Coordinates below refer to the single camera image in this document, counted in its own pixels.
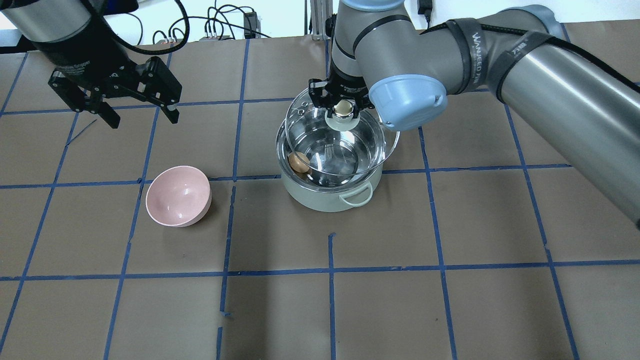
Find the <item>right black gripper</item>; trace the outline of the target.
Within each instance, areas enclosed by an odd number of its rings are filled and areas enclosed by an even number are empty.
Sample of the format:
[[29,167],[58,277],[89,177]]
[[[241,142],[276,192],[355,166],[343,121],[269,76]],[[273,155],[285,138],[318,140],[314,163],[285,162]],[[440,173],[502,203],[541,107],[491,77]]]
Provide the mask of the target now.
[[347,74],[334,63],[330,63],[326,79],[309,79],[307,91],[314,108],[323,109],[325,118],[332,118],[331,108],[342,100],[353,102],[353,119],[373,109],[364,78]]

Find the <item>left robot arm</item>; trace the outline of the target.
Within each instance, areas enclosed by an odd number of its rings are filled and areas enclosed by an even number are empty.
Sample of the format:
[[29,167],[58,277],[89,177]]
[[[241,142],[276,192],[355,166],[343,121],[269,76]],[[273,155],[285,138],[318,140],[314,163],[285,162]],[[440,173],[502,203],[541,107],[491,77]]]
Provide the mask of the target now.
[[159,107],[172,124],[182,84],[162,60],[185,47],[147,50],[115,34],[89,0],[3,0],[1,13],[53,64],[50,88],[76,113],[90,112],[117,129],[109,99],[133,98]]

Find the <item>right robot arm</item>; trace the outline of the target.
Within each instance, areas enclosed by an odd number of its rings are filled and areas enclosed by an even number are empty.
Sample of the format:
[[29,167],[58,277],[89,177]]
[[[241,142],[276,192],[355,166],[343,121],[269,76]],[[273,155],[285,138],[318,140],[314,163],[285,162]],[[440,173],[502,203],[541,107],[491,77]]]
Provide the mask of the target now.
[[341,0],[330,37],[329,75],[308,84],[316,107],[351,100],[404,132],[440,116],[448,96],[485,86],[639,225],[639,87],[562,39],[548,7],[418,32],[402,0]]

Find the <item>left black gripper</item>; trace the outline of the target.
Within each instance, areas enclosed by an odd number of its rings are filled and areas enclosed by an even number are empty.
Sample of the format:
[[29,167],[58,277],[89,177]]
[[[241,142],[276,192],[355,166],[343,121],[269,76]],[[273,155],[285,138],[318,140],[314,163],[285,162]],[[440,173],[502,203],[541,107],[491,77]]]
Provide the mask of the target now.
[[48,44],[48,84],[71,110],[97,115],[112,129],[121,117],[108,100],[120,98],[160,107],[176,125],[183,85],[162,59],[172,52],[122,45],[111,35],[73,35]]

